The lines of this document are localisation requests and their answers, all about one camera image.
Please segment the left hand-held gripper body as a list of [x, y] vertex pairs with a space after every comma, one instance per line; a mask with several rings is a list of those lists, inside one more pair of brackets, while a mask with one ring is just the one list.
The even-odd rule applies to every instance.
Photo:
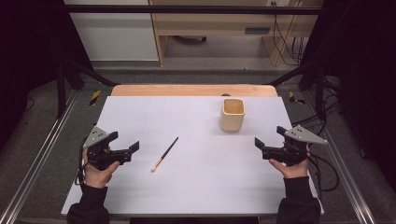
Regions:
[[114, 161], [124, 164], [131, 160], [128, 149], [112, 150], [107, 136], [109, 133], [94, 126], [88, 134], [82, 148], [87, 150], [88, 162], [96, 169], [104, 171]]

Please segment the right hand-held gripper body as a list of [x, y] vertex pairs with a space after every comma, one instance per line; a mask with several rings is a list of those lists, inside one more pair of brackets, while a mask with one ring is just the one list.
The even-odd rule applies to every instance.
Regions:
[[265, 145], [262, 150], [264, 160], [274, 159], [287, 166], [292, 166], [304, 161], [307, 156], [307, 145], [328, 143], [327, 140], [308, 131], [306, 128], [297, 125], [285, 132], [282, 147], [268, 147]]

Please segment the dark blue gold brush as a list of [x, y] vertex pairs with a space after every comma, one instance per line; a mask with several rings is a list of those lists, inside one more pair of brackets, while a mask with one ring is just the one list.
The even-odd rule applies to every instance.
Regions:
[[161, 162], [164, 160], [166, 155], [170, 152], [170, 150], [174, 147], [175, 143], [178, 141], [179, 136], [172, 142], [172, 144], [169, 146], [168, 149], [165, 150], [165, 152], [161, 155], [161, 157], [157, 160], [157, 162], [154, 164], [153, 167], [151, 167], [150, 171], [154, 173], [157, 168], [160, 166]]

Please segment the square wooden cup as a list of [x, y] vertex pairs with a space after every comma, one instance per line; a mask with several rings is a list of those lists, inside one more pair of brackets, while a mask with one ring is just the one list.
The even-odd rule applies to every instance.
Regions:
[[243, 124], [246, 114], [244, 101], [227, 98], [222, 101], [219, 126], [224, 132], [236, 133]]

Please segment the person's right hand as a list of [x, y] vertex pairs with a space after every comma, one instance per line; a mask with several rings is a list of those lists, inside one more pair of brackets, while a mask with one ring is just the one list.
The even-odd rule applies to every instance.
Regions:
[[284, 178], [297, 178], [297, 177], [305, 177], [308, 174], [308, 159], [301, 161], [298, 164], [294, 164], [292, 166], [286, 166], [276, 161], [274, 159], [270, 159], [269, 163], [277, 169]]

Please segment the person's left hand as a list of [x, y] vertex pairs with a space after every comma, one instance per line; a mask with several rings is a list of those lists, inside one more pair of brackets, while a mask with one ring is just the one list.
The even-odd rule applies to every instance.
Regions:
[[120, 166], [118, 161], [114, 161], [104, 171], [98, 170], [88, 162], [86, 149], [83, 150], [83, 160], [86, 163], [84, 168], [85, 184], [97, 189], [103, 189]]

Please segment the yellow black tape strip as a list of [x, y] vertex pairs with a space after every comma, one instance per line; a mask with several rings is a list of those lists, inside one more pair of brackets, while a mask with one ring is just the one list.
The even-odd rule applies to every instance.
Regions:
[[89, 105], [95, 105], [96, 102], [97, 102], [97, 100], [98, 100], [98, 98], [99, 98], [99, 96], [100, 96], [100, 94], [101, 94], [101, 91], [100, 91], [100, 90], [95, 91], [95, 92], [93, 93], [93, 95], [92, 95], [92, 98], [91, 98], [91, 100], [90, 100], [90, 102], [89, 102]]
[[305, 105], [305, 100], [296, 99], [295, 96], [294, 96], [294, 93], [292, 91], [289, 91], [289, 100], [292, 103], [296, 103], [296, 104], [299, 104], [299, 105]]

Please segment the black metal stand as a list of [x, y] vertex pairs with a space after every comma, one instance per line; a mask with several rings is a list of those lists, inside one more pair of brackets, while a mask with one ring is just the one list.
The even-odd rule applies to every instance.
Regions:
[[58, 119], [65, 113], [66, 110], [65, 81], [67, 80], [69, 82], [73, 90], [81, 90], [84, 86], [84, 82], [79, 75], [80, 73], [85, 74], [108, 87], [117, 86], [116, 82], [100, 76], [85, 65], [77, 63], [73, 60], [63, 61], [59, 64], [56, 70]]
[[313, 84], [316, 84], [315, 112], [317, 113], [320, 119], [325, 120], [326, 115], [324, 111], [324, 100], [323, 100], [325, 75], [324, 75], [324, 68], [321, 65], [321, 63], [315, 62], [314, 60], [310, 60], [302, 65], [299, 65], [297, 68], [289, 71], [286, 75], [269, 82], [269, 85], [273, 87], [277, 87], [283, 82], [298, 75], [302, 75], [302, 78], [298, 83], [298, 88], [301, 91], [307, 91], [312, 87]]

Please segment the white table mat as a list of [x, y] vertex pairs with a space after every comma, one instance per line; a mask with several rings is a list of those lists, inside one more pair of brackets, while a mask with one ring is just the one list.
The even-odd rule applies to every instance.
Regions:
[[[108, 184], [109, 213], [127, 217], [259, 216], [274, 214], [285, 196], [282, 174], [255, 147], [281, 147], [277, 126], [290, 127], [279, 97], [246, 97], [237, 133], [219, 126], [222, 97], [106, 99], [99, 128], [118, 132], [112, 149], [140, 148]], [[179, 136], [157, 170], [151, 167]]]

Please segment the white cabinet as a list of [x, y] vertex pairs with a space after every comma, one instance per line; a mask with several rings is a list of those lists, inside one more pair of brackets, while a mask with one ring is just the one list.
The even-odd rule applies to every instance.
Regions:
[[72, 13], [71, 18], [94, 62], [159, 60], [149, 13]]

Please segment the black curtain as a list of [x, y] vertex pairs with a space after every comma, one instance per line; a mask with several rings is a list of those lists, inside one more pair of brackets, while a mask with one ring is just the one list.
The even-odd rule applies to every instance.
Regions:
[[304, 60], [330, 31], [321, 63], [341, 81], [341, 102], [361, 146], [396, 191], [396, 0], [324, 0]]
[[27, 106], [32, 89], [56, 78], [56, 36], [66, 55], [91, 69], [92, 64], [69, 13], [56, 9], [64, 0], [0, 0], [0, 149]]

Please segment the light wooden desk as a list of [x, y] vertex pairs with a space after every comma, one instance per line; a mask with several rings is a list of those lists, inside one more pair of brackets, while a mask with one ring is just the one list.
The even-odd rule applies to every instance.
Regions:
[[[322, 7], [324, 0], [148, 0], [152, 6], [233, 6], [233, 7]], [[270, 27], [262, 39], [272, 65], [291, 51], [294, 37], [307, 39], [314, 28], [315, 15], [259, 14], [160, 14], [151, 15], [157, 49], [164, 58], [169, 36], [246, 35], [246, 27]]]

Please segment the aluminium rail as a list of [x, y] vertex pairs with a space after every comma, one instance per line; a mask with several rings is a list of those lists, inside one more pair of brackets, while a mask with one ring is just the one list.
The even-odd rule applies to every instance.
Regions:
[[340, 200], [335, 197], [335, 190], [326, 193], [325, 198], [322, 200], [325, 205], [325, 216], [329, 220], [335, 221], [343, 215], [348, 215], [348, 211], [352, 211], [356, 223], [376, 224], [372, 211], [364, 200], [352, 173], [350, 173], [345, 161], [342, 159], [331, 133], [322, 121], [318, 121], [318, 125], [321, 129], [320, 136], [328, 141], [325, 154], [329, 159], [332, 170], [338, 174], [339, 185], [337, 189], [342, 190], [347, 199], [347, 202], [341, 205]]
[[44, 164], [47, 161], [49, 154], [51, 153], [61, 131], [63, 130], [65, 123], [67, 122], [78, 95], [79, 91], [71, 90], [71, 93], [66, 101], [64, 112], [54, 121], [49, 134], [35, 156], [33, 163], [30, 165], [28, 172], [19, 185], [11, 202], [0, 216], [0, 224], [13, 224], [17, 219], [21, 208], [30, 194]]

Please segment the black horizontal frame bar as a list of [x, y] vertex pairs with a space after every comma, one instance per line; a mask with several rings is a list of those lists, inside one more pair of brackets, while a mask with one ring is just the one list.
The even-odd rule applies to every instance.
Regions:
[[162, 14], [264, 14], [319, 15], [320, 7], [226, 7], [226, 6], [121, 6], [65, 5], [70, 13], [162, 13]]

